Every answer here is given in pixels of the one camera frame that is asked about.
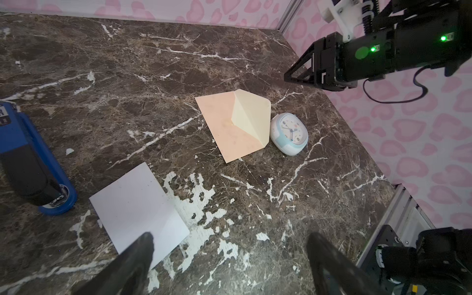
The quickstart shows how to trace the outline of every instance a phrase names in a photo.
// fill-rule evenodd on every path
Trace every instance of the peach envelope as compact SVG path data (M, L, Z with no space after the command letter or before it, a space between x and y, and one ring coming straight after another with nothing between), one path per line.
M268 99L237 89L195 100L226 163L269 143Z

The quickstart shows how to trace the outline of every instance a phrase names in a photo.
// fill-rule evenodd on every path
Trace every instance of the blue stapler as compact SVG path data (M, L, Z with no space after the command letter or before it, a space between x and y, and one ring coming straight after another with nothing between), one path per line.
M74 206L77 192L28 116L0 101L0 161L13 190L47 215Z

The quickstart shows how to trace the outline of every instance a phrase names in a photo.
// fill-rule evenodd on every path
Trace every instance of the pink leopard print wallpaper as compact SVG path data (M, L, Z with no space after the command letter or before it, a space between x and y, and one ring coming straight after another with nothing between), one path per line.
M0 10L206 25L276 28L289 0L0 0Z
M299 56L313 41L340 32L335 21L321 18L317 1L305 0L284 33ZM381 8L387 2L380 0ZM362 26L354 34L362 36ZM380 101L414 98L421 93L413 84L416 70L367 82L366 89ZM443 69L425 70L418 81L429 94L406 104L369 100L363 80L326 94L385 177L404 184L436 227L472 228L472 61L452 77Z

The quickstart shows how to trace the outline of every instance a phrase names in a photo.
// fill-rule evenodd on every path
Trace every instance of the clock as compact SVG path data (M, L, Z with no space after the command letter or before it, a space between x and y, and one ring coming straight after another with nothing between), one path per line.
M308 143L308 131L294 114L282 113L270 121L270 139L285 155L295 156Z

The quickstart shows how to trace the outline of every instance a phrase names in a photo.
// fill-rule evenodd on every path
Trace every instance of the white card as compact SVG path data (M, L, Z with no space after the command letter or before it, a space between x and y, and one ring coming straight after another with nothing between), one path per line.
M151 268L190 233L144 162L90 197L118 254L149 231L154 239Z

